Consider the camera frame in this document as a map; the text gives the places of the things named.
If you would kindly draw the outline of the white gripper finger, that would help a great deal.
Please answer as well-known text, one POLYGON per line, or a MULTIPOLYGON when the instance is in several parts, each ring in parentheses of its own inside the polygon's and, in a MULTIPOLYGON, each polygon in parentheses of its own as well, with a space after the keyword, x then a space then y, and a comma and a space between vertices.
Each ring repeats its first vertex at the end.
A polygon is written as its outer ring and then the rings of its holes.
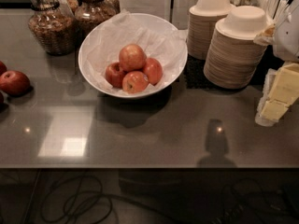
POLYGON ((265 76, 265 79, 264 79, 264 84, 263 84, 263 96, 260 99, 260 101, 258 103, 258 106, 257 106, 257 109, 256 109, 257 113, 255 115, 255 122, 258 125, 261 125, 261 126, 264 126, 264 127, 272 127, 275 124, 274 121, 271 121, 269 119, 266 119, 266 118, 262 117, 262 109, 265 105, 268 94, 269 94, 269 92, 272 88, 273 82, 274 82, 275 77, 276 77, 276 73, 277 73, 277 71, 274 70, 274 69, 269 69, 268 70, 268 72, 265 76))

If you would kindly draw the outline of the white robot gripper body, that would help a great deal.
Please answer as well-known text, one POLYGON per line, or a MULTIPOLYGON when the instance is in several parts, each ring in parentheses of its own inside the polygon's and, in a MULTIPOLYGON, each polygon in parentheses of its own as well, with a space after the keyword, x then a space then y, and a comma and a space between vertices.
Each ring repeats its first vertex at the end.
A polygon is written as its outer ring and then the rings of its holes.
POLYGON ((285 62, 299 62, 299 0, 292 2, 280 13, 277 20, 261 33, 253 42, 273 47, 276 57, 285 62))

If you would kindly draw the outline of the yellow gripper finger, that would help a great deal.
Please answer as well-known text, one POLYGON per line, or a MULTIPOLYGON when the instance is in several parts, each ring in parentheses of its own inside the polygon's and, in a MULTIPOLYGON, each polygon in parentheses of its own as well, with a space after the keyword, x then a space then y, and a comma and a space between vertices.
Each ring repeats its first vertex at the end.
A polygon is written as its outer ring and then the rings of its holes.
POLYGON ((299 98, 299 64, 285 62, 272 78, 260 115, 277 122, 299 98))

